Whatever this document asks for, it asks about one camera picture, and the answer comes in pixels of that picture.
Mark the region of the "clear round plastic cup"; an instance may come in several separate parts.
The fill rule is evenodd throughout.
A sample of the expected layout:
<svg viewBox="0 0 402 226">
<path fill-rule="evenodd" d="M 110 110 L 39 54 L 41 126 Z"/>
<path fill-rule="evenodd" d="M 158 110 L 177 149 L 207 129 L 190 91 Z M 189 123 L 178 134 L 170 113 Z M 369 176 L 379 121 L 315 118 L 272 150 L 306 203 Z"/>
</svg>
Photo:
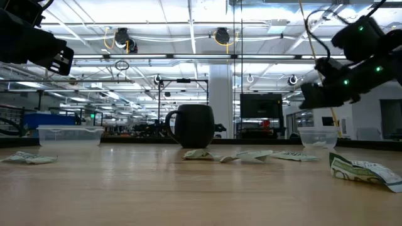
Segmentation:
<svg viewBox="0 0 402 226">
<path fill-rule="evenodd" d="M 339 129 L 334 126 L 298 128 L 302 144 L 306 148 L 334 148 Z"/>
</svg>

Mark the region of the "large green white packet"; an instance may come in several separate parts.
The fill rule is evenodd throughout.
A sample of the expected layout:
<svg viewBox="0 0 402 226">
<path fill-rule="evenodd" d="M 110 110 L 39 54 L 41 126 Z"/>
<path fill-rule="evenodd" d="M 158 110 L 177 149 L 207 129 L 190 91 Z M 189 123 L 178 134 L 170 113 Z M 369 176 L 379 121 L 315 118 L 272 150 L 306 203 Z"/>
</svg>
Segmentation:
<svg viewBox="0 0 402 226">
<path fill-rule="evenodd" d="M 402 177 L 379 163 L 352 161 L 335 153 L 329 153 L 329 163 L 335 178 L 382 184 L 395 193 L 402 193 Z"/>
</svg>

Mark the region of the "blue storage bin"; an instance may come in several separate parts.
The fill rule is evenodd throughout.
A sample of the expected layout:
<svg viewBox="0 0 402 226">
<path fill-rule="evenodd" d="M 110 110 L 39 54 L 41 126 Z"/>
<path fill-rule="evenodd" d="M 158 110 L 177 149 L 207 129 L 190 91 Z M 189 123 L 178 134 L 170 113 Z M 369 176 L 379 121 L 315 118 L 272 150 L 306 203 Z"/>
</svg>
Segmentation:
<svg viewBox="0 0 402 226">
<path fill-rule="evenodd" d="M 23 119 L 23 125 L 28 130 L 35 130 L 40 125 L 75 125 L 74 116 L 61 116 L 55 114 L 26 114 Z"/>
</svg>

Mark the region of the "clear rectangular plastic container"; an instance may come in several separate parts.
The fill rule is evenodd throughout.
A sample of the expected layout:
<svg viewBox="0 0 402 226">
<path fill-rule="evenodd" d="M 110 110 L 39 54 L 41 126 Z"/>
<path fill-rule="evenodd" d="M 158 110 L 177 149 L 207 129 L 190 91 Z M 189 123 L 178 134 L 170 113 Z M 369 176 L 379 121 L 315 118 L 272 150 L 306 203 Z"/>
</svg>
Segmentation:
<svg viewBox="0 0 402 226">
<path fill-rule="evenodd" d="M 39 125 L 40 145 L 43 147 L 92 147 L 98 146 L 104 133 L 101 126 Z"/>
</svg>

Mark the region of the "yellow diagonal pole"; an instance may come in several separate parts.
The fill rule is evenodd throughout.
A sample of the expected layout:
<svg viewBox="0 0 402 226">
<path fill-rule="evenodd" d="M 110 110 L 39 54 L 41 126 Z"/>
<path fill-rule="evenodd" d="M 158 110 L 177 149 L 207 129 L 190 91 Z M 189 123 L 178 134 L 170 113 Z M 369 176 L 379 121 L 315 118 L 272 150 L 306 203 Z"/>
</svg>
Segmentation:
<svg viewBox="0 0 402 226">
<path fill-rule="evenodd" d="M 315 49 L 314 49 L 313 44 L 312 44 L 312 34 L 311 34 L 311 30 L 310 30 L 310 27 L 309 27 L 308 22 L 307 22 L 307 17 L 305 16 L 305 13 L 304 13 L 304 10 L 303 10 L 302 0 L 298 0 L 298 3 L 299 3 L 301 15 L 303 17 L 303 21 L 304 21 L 304 24 L 305 24 L 305 31 L 307 32 L 308 42 L 309 42 L 309 45 L 310 45 L 310 49 L 312 51 L 312 56 L 313 56 L 313 59 L 315 60 L 315 63 L 317 63 L 317 55 L 315 53 Z M 342 138 L 342 133 L 339 130 L 340 129 L 339 123 L 338 123 L 335 111 L 334 111 L 334 109 L 332 107 L 330 108 L 330 112 L 331 112 L 331 115 L 332 115 L 332 117 L 334 119 L 334 123 L 335 123 L 334 126 L 337 129 L 338 137 Z"/>
</svg>

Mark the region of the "white building pillar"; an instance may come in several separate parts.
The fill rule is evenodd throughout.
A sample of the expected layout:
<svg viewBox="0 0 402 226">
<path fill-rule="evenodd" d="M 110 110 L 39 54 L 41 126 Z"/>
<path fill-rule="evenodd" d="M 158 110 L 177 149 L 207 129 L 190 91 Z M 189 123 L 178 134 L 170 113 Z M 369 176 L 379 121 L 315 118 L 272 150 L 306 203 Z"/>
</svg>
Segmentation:
<svg viewBox="0 0 402 226">
<path fill-rule="evenodd" d="M 224 139 L 234 138 L 233 83 L 230 64 L 212 64 L 209 67 L 209 105 L 215 124 L 222 124 L 226 132 L 218 132 Z"/>
</svg>

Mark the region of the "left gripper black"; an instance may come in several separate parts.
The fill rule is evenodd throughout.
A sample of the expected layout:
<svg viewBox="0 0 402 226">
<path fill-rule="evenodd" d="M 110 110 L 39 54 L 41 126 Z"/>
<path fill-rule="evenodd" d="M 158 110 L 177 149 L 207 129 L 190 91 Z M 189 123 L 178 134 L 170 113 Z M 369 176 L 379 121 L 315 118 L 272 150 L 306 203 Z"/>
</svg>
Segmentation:
<svg viewBox="0 0 402 226">
<path fill-rule="evenodd" d="M 0 62 L 34 63 L 51 72 L 67 76 L 74 51 L 65 40 L 34 28 L 15 15 L 0 9 Z"/>
</svg>

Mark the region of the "thin black vertical pole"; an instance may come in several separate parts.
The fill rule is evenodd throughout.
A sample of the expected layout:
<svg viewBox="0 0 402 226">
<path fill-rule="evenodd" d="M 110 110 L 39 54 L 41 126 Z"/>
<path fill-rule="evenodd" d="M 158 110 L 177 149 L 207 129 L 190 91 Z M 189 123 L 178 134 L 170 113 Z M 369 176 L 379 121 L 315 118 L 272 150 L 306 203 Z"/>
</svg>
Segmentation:
<svg viewBox="0 0 402 226">
<path fill-rule="evenodd" d="M 239 138 L 242 138 L 242 94 L 243 94 L 243 49 L 244 49 L 244 39 L 243 39 L 243 15 L 242 15 L 242 0 L 240 0 L 240 16 L 241 16 L 241 92 L 239 94 L 239 100 L 240 100 L 240 124 L 239 124 Z"/>
<path fill-rule="evenodd" d="M 236 31 L 236 1 L 237 0 L 232 0 L 233 5 L 232 5 L 232 14 L 233 14 L 233 37 L 234 37 L 234 44 L 233 44 L 233 55 L 236 55 L 236 40 L 237 40 L 237 31 Z M 232 79 L 232 100 L 231 100 L 231 107 L 232 107 L 232 138 L 236 138 L 236 105 L 235 105 L 235 101 L 236 101 L 236 56 L 235 59 L 232 63 L 233 66 L 233 70 L 232 70 L 232 75 L 231 75 L 231 79 Z"/>
</svg>

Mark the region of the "long horizontal light bar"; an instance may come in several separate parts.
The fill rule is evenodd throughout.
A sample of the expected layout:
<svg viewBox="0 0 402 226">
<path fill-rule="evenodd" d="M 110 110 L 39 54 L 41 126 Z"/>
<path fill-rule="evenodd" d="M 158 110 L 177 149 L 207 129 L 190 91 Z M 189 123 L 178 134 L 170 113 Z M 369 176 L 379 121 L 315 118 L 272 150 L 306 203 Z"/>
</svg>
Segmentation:
<svg viewBox="0 0 402 226">
<path fill-rule="evenodd" d="M 246 59 L 246 60 L 313 60 L 313 55 L 218 55 L 218 54 L 113 54 L 113 55 L 75 55 L 83 59 Z"/>
</svg>

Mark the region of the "black metal frame rig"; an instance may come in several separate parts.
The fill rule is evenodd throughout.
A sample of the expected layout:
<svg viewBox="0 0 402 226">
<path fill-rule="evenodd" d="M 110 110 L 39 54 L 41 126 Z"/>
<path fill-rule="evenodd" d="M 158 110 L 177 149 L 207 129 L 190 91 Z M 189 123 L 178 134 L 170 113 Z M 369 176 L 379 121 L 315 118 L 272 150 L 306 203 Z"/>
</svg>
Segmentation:
<svg viewBox="0 0 402 226">
<path fill-rule="evenodd" d="M 175 83 L 192 83 L 195 82 L 205 93 L 206 93 L 206 103 L 209 104 L 209 81 L 206 79 L 191 79 L 191 78 L 177 78 L 177 79 L 162 79 L 158 81 L 158 117 L 156 120 L 157 125 L 161 124 L 161 84 L 164 83 L 164 89 L 169 86 L 172 82 Z M 201 82 L 206 83 L 206 88 L 201 86 Z"/>
</svg>

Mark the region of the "black monitor screen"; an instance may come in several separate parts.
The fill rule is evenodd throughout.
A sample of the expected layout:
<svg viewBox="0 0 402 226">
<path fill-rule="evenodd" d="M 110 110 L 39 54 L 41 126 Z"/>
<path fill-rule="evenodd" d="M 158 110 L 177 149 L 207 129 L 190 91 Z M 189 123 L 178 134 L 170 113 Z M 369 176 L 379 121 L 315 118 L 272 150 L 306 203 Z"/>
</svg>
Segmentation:
<svg viewBox="0 0 402 226">
<path fill-rule="evenodd" d="M 241 118 L 272 118 L 283 116 L 281 94 L 241 94 Z"/>
</svg>

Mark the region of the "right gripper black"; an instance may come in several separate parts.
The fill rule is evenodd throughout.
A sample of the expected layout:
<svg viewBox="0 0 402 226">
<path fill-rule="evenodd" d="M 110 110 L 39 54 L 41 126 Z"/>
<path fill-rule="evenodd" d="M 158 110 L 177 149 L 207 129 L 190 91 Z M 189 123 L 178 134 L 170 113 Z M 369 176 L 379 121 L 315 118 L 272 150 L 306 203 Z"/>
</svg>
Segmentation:
<svg viewBox="0 0 402 226">
<path fill-rule="evenodd" d="M 361 100 L 359 93 L 343 85 L 319 86 L 317 83 L 305 83 L 301 85 L 301 91 L 305 100 L 300 109 L 340 107 L 345 102 L 354 104 Z"/>
</svg>

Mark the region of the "black ceramic mug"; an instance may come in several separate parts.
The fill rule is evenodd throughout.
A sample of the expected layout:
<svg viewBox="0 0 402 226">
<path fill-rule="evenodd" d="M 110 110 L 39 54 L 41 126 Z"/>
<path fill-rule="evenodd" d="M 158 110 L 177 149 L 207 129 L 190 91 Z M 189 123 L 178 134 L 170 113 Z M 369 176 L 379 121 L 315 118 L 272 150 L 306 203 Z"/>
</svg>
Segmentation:
<svg viewBox="0 0 402 226">
<path fill-rule="evenodd" d="M 185 104 L 165 117 L 167 134 L 183 148 L 203 149 L 214 138 L 214 114 L 208 105 Z"/>
</svg>

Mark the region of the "green white paper packet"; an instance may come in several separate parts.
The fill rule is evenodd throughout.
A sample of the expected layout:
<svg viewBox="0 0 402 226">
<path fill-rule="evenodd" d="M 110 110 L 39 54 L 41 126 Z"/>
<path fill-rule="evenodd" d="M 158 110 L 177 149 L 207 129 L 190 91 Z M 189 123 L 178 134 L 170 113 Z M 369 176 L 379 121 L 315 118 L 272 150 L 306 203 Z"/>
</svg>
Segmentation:
<svg viewBox="0 0 402 226">
<path fill-rule="evenodd" d="M 205 160 L 212 160 L 212 161 L 220 161 L 222 156 L 214 153 L 210 153 L 203 149 L 194 149 L 191 151 L 187 151 L 183 159 L 205 159 Z"/>
<path fill-rule="evenodd" d="M 231 156 L 223 157 L 220 162 L 228 163 L 240 159 L 245 162 L 265 162 L 266 159 L 273 154 L 272 150 L 268 151 L 243 151 Z"/>
<path fill-rule="evenodd" d="M 8 163 L 24 163 L 24 164 L 47 164 L 54 163 L 58 157 L 41 156 L 38 154 L 30 154 L 22 151 L 10 155 L 7 158 L 0 159 L 0 162 Z"/>
<path fill-rule="evenodd" d="M 272 158 L 278 158 L 278 159 L 287 159 L 287 160 L 292 160 L 292 161 L 302 161 L 302 162 L 307 162 L 307 161 L 318 161 L 320 158 L 316 156 L 311 156 L 303 153 L 296 153 L 296 152 L 289 152 L 289 151 L 280 151 L 280 152 L 275 152 L 269 155 Z"/>
</svg>

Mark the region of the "grey door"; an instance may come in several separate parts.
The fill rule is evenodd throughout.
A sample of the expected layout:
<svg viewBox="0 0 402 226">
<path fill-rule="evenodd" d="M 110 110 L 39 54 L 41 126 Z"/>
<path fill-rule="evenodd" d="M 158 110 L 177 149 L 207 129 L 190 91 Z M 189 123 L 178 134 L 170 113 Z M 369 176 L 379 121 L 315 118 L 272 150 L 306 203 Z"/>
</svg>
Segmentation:
<svg viewBox="0 0 402 226">
<path fill-rule="evenodd" d="M 384 140 L 402 140 L 402 99 L 380 100 Z"/>
</svg>

